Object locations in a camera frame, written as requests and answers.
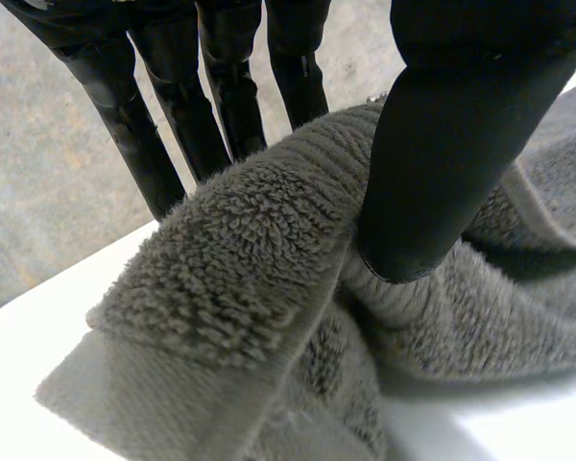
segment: white surface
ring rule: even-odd
[[[575,85],[576,76],[567,88]],[[121,459],[34,394],[80,342],[85,313],[155,228],[150,223],[0,310],[0,461]],[[394,382],[383,405],[406,461],[576,461],[576,376],[470,389]]]

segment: towel fold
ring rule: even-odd
[[[376,366],[438,381],[576,369],[574,262],[521,278],[515,255],[461,241],[413,284],[367,272],[352,237],[381,107],[323,117],[201,186],[37,399],[131,460],[372,461],[387,449]],[[483,208],[474,240],[535,248],[528,220],[524,240],[497,226],[505,207]]]

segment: gray towel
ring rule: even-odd
[[[367,272],[351,242],[380,110],[330,114],[200,187],[38,400],[132,460],[369,461],[386,449],[375,359],[436,380],[576,368],[572,293],[545,304],[546,283],[467,243],[414,284]]]

